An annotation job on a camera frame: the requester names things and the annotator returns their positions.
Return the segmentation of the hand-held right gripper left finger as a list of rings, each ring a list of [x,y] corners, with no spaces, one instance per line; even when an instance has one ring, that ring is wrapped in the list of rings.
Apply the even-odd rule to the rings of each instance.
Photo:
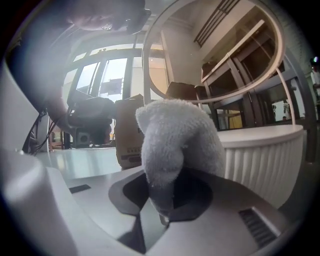
[[[76,179],[64,179],[61,172],[52,167],[48,167],[47,170],[50,175],[60,178],[62,184],[68,188],[80,185],[90,186],[90,189],[74,193],[72,197],[80,208],[108,235],[118,239],[133,228],[136,218],[122,214],[117,210],[110,201],[109,189],[114,183],[141,172],[143,170],[141,166],[111,174]]]

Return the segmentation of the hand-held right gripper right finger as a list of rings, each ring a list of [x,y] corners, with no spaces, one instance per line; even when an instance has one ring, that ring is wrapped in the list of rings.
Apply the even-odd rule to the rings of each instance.
[[[288,221],[245,186],[184,169],[174,183],[174,210],[147,256],[269,256]]]

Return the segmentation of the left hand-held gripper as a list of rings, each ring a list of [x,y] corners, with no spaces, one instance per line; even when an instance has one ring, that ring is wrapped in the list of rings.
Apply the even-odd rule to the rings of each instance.
[[[111,124],[116,119],[115,102],[92,97],[68,109],[67,124],[74,130],[74,148],[104,147],[111,143]]]

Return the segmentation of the white fluffy cloth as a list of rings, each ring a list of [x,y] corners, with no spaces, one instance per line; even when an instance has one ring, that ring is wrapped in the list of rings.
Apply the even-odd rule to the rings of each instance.
[[[158,213],[174,209],[174,183],[183,167],[222,177],[226,150],[209,115],[181,99],[156,100],[135,112],[144,135],[141,162]]]

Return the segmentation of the paper window notice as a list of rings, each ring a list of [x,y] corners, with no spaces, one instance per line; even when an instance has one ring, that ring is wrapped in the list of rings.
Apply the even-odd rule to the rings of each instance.
[[[118,95],[121,94],[123,79],[110,79],[109,81],[102,82],[99,88],[99,94]]]

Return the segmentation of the printed large cardboard box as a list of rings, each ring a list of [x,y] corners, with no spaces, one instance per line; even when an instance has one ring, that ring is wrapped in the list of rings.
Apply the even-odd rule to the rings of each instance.
[[[122,169],[130,169],[142,164],[141,148],[144,134],[136,120],[136,110],[144,105],[144,97],[133,97],[115,102],[115,148],[116,157]]]

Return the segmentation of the tall plain cardboard box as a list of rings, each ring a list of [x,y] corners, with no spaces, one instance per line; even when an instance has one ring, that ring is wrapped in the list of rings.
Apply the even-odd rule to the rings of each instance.
[[[165,96],[167,98],[195,101],[197,100],[196,87],[192,84],[172,81],[166,90]]]

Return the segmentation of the black window frame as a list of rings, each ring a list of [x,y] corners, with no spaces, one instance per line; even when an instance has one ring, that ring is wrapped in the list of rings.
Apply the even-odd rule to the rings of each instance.
[[[117,42],[100,46],[82,46],[68,59],[62,79],[62,98],[67,108],[90,98],[101,97],[113,102],[143,95],[142,42]],[[122,79],[121,94],[99,94],[101,83]],[[111,124],[111,143],[102,147],[73,147],[72,135],[66,140],[68,148],[113,148],[116,119]]]

